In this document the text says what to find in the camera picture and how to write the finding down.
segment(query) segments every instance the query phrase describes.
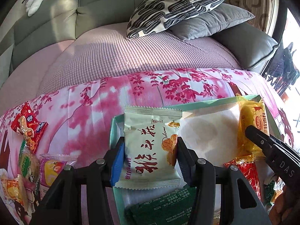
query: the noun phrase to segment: gray pillow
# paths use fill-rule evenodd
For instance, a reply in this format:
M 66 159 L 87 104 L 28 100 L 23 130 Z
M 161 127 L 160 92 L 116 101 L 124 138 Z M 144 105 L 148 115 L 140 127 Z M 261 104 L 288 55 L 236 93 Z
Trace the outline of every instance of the gray pillow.
M 222 3 L 214 10 L 197 17 L 182 20 L 169 28 L 179 39 L 191 40 L 211 36 L 224 29 L 239 25 L 255 16 L 245 9 Z

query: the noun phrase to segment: patterned pillow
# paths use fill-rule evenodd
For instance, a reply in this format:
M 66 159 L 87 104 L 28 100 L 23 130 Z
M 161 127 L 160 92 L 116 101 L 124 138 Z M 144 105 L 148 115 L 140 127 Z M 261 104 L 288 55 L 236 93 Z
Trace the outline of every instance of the patterned pillow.
M 211 11 L 224 0 L 144 0 L 134 11 L 127 27 L 132 39 L 168 29 L 184 19 Z

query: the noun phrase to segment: floral fabric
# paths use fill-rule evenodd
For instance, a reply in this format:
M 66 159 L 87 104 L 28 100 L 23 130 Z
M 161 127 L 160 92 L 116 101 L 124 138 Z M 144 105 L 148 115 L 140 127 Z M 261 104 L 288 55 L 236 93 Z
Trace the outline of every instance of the floral fabric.
M 41 95 L 29 101 L 41 122 L 48 122 L 37 149 L 37 155 L 79 154 L 77 167 L 102 158 L 109 148 L 111 120 L 122 114 L 126 105 L 167 107 L 175 104 L 218 98 L 259 94 L 269 108 L 283 139 L 294 144 L 290 124 L 284 113 L 284 103 L 259 74 L 234 69 L 176 69 L 133 73 L 102 78 L 59 91 Z M 17 163 L 22 137 L 10 128 L 23 105 L 7 111 L 0 118 L 0 174 L 17 176 Z M 6 200 L 7 208 L 19 224 L 28 224 L 31 217 L 17 202 Z M 39 194 L 28 196 L 34 206 Z M 115 224 L 118 224 L 113 196 L 108 193 Z M 85 195 L 82 195 L 83 224 L 87 224 Z

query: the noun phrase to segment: metal bolt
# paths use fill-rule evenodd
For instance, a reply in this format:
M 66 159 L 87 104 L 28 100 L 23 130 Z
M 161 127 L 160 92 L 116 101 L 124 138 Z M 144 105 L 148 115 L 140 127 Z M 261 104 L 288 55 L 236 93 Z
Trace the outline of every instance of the metal bolt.
M 104 160 L 104 159 L 98 159 L 98 160 L 96 161 L 96 163 L 97 163 L 98 165 L 102 165 L 102 164 L 105 163 L 105 160 Z
M 197 160 L 197 162 L 198 162 L 199 164 L 201 164 L 201 165 L 204 165 L 204 164 L 206 163 L 206 160 L 203 159 L 203 158 L 199 158 L 199 159 Z
M 71 168 L 72 168 L 72 166 L 71 166 L 71 165 L 65 165 L 65 167 L 64 167 L 64 170 L 66 170 L 66 171 L 70 171 L 70 170 L 71 170 Z
M 238 167 L 237 167 L 236 165 L 232 165 L 232 166 L 230 166 L 230 169 L 231 169 L 232 171 L 237 171 L 237 170 L 238 170 Z

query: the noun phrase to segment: red snack package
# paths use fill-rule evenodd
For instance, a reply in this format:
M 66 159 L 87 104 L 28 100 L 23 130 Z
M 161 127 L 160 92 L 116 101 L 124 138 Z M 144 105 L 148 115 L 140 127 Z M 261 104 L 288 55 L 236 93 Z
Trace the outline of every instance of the red snack package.
M 11 129 L 17 134 L 23 134 L 26 146 L 33 153 L 36 152 L 38 143 L 47 128 L 47 122 L 39 122 L 36 119 L 28 102 L 23 106 L 21 113 L 18 113 L 11 125 Z
M 261 200 L 260 184 L 258 181 L 258 173 L 254 160 L 255 158 L 251 154 L 248 156 L 236 157 L 232 161 L 225 163 L 224 166 L 229 167 L 230 165 L 236 165 L 243 173 L 245 178 L 249 181 L 251 187 L 254 189 L 258 198 Z

